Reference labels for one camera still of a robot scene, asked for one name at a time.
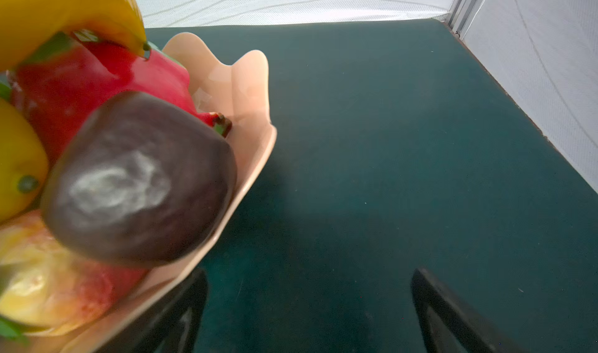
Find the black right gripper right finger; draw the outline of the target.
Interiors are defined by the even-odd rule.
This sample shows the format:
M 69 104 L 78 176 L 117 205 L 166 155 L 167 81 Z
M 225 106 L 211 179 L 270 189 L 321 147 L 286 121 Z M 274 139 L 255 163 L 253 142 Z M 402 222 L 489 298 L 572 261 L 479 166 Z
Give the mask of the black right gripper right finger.
M 428 269 L 411 278 L 411 295 L 428 352 L 524 352 Z

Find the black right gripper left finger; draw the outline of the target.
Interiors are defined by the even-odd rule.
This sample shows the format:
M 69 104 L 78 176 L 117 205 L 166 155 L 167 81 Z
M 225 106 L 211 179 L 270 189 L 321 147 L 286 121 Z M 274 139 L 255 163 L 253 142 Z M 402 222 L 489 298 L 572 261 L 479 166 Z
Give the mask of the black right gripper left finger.
M 208 290 L 206 272 L 197 267 L 185 280 L 97 351 L 194 351 Z

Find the red yellow peach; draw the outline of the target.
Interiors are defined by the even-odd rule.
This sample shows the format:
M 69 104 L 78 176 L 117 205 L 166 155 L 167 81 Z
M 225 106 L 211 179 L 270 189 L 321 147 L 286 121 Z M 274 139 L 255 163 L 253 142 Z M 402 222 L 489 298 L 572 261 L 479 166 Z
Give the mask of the red yellow peach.
M 39 211 L 1 225 L 1 317 L 25 334 L 56 336 L 102 317 L 148 273 L 67 250 Z

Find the dark purple passion fruit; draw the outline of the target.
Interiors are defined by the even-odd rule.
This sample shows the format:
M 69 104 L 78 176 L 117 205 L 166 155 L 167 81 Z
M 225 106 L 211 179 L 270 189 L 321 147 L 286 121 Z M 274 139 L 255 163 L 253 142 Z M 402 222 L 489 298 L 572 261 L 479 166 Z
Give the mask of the dark purple passion fruit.
M 123 92 L 70 141 L 40 211 L 54 238 L 78 254 L 157 267 L 215 231 L 237 172 L 232 147 L 213 128 L 163 99 Z

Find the yellow lemon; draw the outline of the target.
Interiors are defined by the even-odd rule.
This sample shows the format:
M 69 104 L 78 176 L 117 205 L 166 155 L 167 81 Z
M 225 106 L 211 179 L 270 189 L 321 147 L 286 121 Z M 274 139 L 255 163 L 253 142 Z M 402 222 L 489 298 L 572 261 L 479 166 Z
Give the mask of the yellow lemon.
M 48 157 L 33 127 L 1 100 L 1 220 L 27 209 L 48 175 Z

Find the yellow banana bunch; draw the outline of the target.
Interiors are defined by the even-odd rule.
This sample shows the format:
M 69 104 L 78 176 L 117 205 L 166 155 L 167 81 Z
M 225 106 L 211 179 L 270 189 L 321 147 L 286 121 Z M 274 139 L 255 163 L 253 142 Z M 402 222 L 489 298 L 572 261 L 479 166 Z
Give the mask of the yellow banana bunch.
M 138 55 L 147 43 L 135 0 L 1 0 L 1 69 L 25 61 L 57 33 L 79 30 Z

